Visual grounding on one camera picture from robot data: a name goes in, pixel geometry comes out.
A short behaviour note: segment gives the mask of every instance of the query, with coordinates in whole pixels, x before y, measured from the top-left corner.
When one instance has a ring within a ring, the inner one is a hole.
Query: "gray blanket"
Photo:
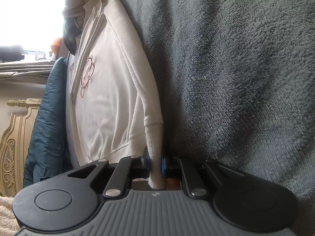
[[[315,232],[315,0],[121,0],[159,90],[168,155],[209,156],[299,198]]]

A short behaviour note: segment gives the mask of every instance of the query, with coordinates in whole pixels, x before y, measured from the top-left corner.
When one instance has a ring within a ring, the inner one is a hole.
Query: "gray gripper base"
[[[43,236],[26,228],[19,236]],[[183,191],[129,191],[119,200],[105,202],[88,223],[58,236],[294,236],[288,228],[254,233],[218,218],[208,202],[193,200]]]

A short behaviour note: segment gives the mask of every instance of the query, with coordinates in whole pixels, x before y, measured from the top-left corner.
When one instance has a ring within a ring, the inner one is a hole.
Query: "pink embroidered logo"
[[[92,74],[94,72],[94,64],[93,64],[93,61],[92,61],[92,58],[91,57],[88,57],[86,59],[86,61],[90,60],[90,65],[88,66],[88,68],[86,69],[86,72],[85,72],[85,75],[84,75],[84,71],[82,72],[82,77],[81,77],[81,91],[80,91],[80,94],[81,94],[81,97],[83,98],[84,96],[84,89],[86,88],[89,80],[91,79],[92,77]]]

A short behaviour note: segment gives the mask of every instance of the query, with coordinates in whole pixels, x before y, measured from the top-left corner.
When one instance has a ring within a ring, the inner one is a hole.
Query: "white sweatshirt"
[[[90,0],[74,63],[70,66],[70,119],[80,165],[141,156],[148,146],[149,184],[161,177],[163,120],[155,79],[140,38],[119,0]],[[81,97],[82,72],[94,72]]]

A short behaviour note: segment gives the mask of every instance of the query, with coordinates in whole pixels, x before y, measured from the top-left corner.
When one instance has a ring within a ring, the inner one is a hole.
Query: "carved wooden headboard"
[[[11,113],[10,124],[0,142],[0,191],[4,196],[15,196],[22,189],[24,162],[35,118],[41,103],[39,98],[10,100],[9,106],[26,107],[26,116]]]

